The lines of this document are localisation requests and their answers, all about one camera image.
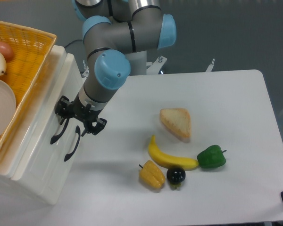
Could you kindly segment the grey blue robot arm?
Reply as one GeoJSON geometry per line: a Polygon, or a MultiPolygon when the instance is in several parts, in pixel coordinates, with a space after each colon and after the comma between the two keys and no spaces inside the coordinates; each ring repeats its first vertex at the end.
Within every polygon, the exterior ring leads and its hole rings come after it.
{"type": "Polygon", "coordinates": [[[157,0],[74,0],[83,20],[82,41],[89,75],[74,100],[62,96],[55,114],[66,128],[70,119],[82,122],[85,134],[101,132],[100,112],[130,75],[127,54],[161,49],[176,41],[175,20],[163,14],[157,0]]]}

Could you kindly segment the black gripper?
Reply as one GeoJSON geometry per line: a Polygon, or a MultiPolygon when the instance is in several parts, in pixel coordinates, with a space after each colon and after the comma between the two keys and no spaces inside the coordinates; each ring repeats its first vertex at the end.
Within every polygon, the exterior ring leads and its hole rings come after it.
{"type": "MultiPolygon", "coordinates": [[[[55,114],[59,117],[59,124],[63,124],[65,119],[69,118],[69,105],[70,101],[66,96],[61,96],[55,104],[55,114]]],[[[83,123],[84,130],[81,134],[83,137],[85,134],[97,135],[104,130],[107,120],[98,118],[98,115],[102,110],[94,110],[90,104],[84,106],[79,96],[77,95],[74,101],[70,105],[70,117],[75,118],[83,123]]]]}

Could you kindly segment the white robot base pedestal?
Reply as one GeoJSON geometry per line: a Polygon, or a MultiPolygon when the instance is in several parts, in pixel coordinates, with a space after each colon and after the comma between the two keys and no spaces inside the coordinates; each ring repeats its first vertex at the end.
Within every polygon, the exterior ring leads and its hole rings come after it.
{"type": "Polygon", "coordinates": [[[125,54],[125,56],[131,65],[131,76],[147,74],[147,51],[125,54]]]}

